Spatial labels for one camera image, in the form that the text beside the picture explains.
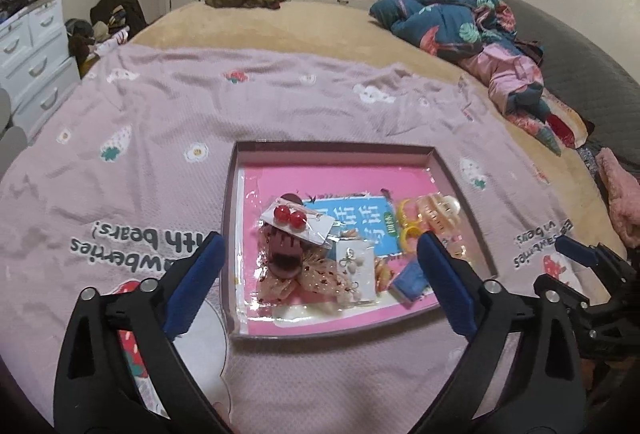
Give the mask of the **blue small box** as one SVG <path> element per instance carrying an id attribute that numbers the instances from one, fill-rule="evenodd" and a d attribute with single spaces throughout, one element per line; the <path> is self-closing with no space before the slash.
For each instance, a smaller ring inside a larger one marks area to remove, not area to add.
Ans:
<path id="1" fill-rule="evenodd" d="M 390 283 L 390 292 L 398 296 L 402 302 L 414 303 L 430 291 L 430 283 L 416 259 L 409 261 Z"/>

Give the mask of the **beige tulle bow hairclip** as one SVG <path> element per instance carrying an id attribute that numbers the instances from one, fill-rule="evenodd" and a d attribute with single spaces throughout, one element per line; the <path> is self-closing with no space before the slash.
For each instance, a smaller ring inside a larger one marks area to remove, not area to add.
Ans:
<path id="1" fill-rule="evenodd" d="M 354 302 L 355 288 L 323 246 L 296 255 L 270 254 L 256 284 L 259 304 L 284 303 L 295 292 L 321 295 L 340 305 Z"/>

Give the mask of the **dark clothes pile by wall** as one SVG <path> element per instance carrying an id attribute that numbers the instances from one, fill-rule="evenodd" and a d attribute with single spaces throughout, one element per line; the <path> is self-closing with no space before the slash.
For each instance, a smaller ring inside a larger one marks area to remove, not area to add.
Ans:
<path id="1" fill-rule="evenodd" d="M 100 0 L 90 9 L 90 20 L 68 19 L 68 51 L 84 77 L 102 56 L 148 27 L 138 0 Z"/>

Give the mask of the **blue floral duvet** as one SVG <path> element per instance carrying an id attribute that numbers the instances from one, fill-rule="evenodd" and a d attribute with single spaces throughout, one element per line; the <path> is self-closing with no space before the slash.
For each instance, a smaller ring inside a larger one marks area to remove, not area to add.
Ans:
<path id="1" fill-rule="evenodd" d="M 377 0 L 369 14 L 404 42 L 475 77 L 502 116 L 561 153 L 562 121 L 544 100 L 544 54 L 518 39 L 503 0 Z"/>

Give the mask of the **long pink claw hairclip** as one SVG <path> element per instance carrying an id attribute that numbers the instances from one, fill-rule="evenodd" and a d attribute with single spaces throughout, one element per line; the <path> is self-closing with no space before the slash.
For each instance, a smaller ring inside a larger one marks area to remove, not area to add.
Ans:
<path id="1" fill-rule="evenodd" d="M 419 223 L 423 230 L 439 237 L 453 237 L 460 231 L 461 204 L 453 195 L 435 192 L 416 199 Z"/>

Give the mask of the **red cherry earrings card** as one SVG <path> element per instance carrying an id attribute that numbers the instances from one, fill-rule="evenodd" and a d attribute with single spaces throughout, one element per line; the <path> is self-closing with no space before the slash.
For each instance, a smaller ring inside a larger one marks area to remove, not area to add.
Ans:
<path id="1" fill-rule="evenodd" d="M 307 206 L 277 198 L 260 215 L 260 219 L 300 241 L 313 245 L 326 242 L 336 219 Z"/>

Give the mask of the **maroon hair roller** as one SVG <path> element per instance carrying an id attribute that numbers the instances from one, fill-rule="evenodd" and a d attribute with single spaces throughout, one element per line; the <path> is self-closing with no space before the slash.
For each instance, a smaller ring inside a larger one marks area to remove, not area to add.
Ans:
<path id="1" fill-rule="evenodd" d="M 283 194 L 282 199 L 303 205 L 302 199 L 294 193 Z M 303 268 L 303 242 L 270 225 L 265 225 L 264 238 L 267 246 L 267 268 L 273 276 L 282 280 L 297 277 Z"/>

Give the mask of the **tan bed sheet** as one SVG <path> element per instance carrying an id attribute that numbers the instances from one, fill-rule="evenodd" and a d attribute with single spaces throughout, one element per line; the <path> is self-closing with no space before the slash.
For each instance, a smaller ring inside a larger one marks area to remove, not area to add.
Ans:
<path id="1" fill-rule="evenodd" d="M 215 9 L 192 2 L 142 30 L 135 44 L 158 49 L 265 49 L 367 63 L 377 68 L 404 64 L 420 76 L 452 82 L 461 68 L 416 49 L 378 27 L 367 12 L 321 2 L 287 2 L 279 10 Z M 612 227 L 597 183 L 579 154 L 566 149 L 558 157 L 525 131 L 509 123 L 488 99 L 487 89 L 469 79 L 485 108 L 547 177 L 582 243 L 603 243 L 617 254 L 625 246 Z"/>

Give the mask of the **grey headboard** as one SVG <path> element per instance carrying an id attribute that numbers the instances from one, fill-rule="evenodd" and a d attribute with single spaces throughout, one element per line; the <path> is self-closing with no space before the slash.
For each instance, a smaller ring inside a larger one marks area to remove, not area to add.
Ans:
<path id="1" fill-rule="evenodd" d="M 503 0 L 518 37 L 539 42 L 547 89 L 591 124 L 588 143 L 608 148 L 629 172 L 639 172 L 639 84 L 590 39 L 524 0 Z"/>

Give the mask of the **white drawer chest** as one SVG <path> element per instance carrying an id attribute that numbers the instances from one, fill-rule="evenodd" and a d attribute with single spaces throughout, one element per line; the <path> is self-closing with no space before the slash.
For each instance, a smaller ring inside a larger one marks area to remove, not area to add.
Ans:
<path id="1" fill-rule="evenodd" d="M 32 141 L 79 84 L 62 0 L 27 0 L 1 23 L 1 91 L 10 123 Z"/>

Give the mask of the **white pearl earrings card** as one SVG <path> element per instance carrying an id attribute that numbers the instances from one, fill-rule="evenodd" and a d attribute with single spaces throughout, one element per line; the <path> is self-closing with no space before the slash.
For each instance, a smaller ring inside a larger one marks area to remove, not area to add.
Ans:
<path id="1" fill-rule="evenodd" d="M 338 271 L 350 283 L 352 302 L 373 303 L 376 294 L 374 246 L 367 240 L 341 239 L 335 248 Z"/>

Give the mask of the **pink blue children's book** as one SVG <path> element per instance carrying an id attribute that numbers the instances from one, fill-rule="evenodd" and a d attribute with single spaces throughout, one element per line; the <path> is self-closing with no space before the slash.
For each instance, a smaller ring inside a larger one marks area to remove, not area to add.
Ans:
<path id="1" fill-rule="evenodd" d="M 469 253 L 460 201 L 434 166 L 250 165 L 236 193 L 239 336 L 342 333 L 434 308 L 418 238 L 431 231 L 452 256 Z"/>

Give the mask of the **pink fluffy cloth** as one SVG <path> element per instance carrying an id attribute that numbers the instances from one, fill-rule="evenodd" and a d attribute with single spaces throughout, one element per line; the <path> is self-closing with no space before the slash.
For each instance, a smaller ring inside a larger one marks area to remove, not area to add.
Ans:
<path id="1" fill-rule="evenodd" d="M 640 243 L 639 181 L 625 171 L 611 149 L 601 149 L 596 156 L 596 161 L 608 193 L 608 213 L 612 226 L 629 249 L 638 249 Z"/>

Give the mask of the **shallow cardboard box tray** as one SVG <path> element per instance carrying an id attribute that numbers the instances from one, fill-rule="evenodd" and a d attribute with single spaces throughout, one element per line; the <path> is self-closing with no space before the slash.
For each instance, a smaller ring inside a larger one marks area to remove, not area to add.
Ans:
<path id="1" fill-rule="evenodd" d="M 277 216 L 306 224 L 298 237 L 318 252 L 286 261 L 277 296 L 266 232 Z M 228 261 L 221 277 L 232 336 L 292 340 L 370 329 L 436 307 L 415 297 L 416 243 L 435 232 L 482 277 L 496 267 L 468 200 L 433 147 L 345 142 L 240 142 L 224 201 Z"/>

